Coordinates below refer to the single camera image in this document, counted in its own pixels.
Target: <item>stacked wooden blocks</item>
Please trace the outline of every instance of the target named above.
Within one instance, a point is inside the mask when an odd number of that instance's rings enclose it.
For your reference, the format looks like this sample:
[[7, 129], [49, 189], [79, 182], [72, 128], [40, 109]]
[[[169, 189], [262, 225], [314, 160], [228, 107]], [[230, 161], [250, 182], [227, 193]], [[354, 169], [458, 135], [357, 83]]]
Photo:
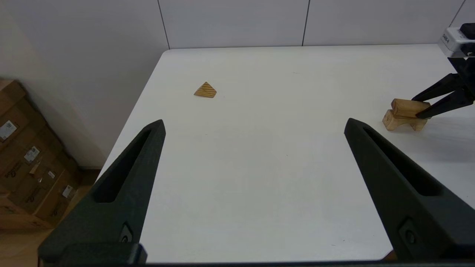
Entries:
[[388, 131], [393, 131], [403, 124], [411, 125], [414, 131], [421, 131], [427, 123], [427, 119], [419, 119], [416, 114], [430, 107], [427, 102], [419, 102], [395, 98], [383, 118], [384, 126]]

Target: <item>white table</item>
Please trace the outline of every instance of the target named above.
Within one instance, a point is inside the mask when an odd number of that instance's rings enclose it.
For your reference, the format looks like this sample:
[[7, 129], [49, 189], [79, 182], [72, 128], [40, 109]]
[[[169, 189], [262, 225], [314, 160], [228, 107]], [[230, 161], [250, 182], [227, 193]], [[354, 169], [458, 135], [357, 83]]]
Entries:
[[[420, 133], [381, 122], [393, 98], [451, 72], [437, 45], [169, 50], [103, 171], [163, 119], [141, 237], [149, 262], [378, 259], [392, 248], [346, 121], [368, 123], [475, 207], [473, 107]], [[215, 98], [193, 95], [205, 81]]]

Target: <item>box label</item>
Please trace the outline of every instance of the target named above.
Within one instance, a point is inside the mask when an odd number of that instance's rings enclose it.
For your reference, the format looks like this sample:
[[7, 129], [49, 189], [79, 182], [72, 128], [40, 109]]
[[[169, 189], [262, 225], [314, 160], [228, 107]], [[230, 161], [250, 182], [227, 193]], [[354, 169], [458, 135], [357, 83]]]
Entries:
[[52, 179], [55, 178], [55, 174], [54, 174], [52, 171], [48, 171], [48, 175], [49, 175]]
[[38, 156], [39, 150], [35, 146], [33, 146], [28, 152], [25, 154], [24, 158], [25, 160], [28, 161], [28, 163], [32, 163], [35, 159], [36, 156]]
[[5, 122], [2, 127], [0, 127], [0, 137], [5, 140], [7, 139], [15, 130], [17, 127], [11, 122], [7, 121]]
[[66, 186], [66, 188], [63, 191], [63, 197], [68, 198], [72, 189], [73, 189], [72, 186], [70, 186], [70, 185]]

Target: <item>cardboard box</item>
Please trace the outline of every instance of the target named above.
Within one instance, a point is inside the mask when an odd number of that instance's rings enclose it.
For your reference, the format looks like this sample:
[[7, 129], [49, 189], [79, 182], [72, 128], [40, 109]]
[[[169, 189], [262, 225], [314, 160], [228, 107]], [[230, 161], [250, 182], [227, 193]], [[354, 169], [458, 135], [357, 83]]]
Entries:
[[33, 214], [62, 174], [67, 162], [67, 156], [61, 152], [58, 160], [52, 163], [44, 160], [37, 163], [9, 195], [9, 200], [28, 214]]
[[77, 175], [77, 165], [73, 159], [67, 161], [66, 167], [59, 176], [53, 188], [46, 196], [35, 215], [55, 227], [61, 220], [66, 208], [79, 187], [74, 176]]
[[0, 229], [51, 229], [49, 223], [29, 214], [0, 215]]
[[0, 216], [5, 214], [26, 214], [26, 211], [13, 203], [8, 194], [0, 196]]
[[33, 214], [48, 194], [47, 189], [40, 185], [38, 180], [27, 175], [21, 180], [15, 192], [10, 193], [8, 199], [28, 214]]
[[0, 80], [0, 116], [24, 96], [25, 91], [16, 81]]
[[48, 145], [53, 138], [54, 136], [48, 127], [43, 127], [25, 148], [22, 149], [22, 145], [16, 142], [11, 143], [10, 146], [15, 146], [20, 151], [20, 154], [12, 156], [14, 160], [0, 174], [0, 184], [10, 192], [14, 192], [21, 183], [21, 180], [30, 172], [41, 155], [48, 149]]
[[0, 115], [0, 151], [35, 119], [36, 114], [28, 101], [22, 98], [6, 113]]
[[21, 133], [12, 141], [3, 151], [0, 152], [0, 193], [8, 193], [14, 191], [12, 183], [3, 184], [3, 175], [17, 177], [16, 168], [12, 165], [16, 163], [18, 158], [23, 157], [24, 148], [28, 146], [34, 139], [37, 133], [45, 125], [45, 120], [39, 114], [36, 119], [28, 125]]
[[32, 175], [46, 190], [50, 190], [67, 164], [67, 156], [61, 151], [62, 146], [55, 139], [39, 162], [30, 170]]

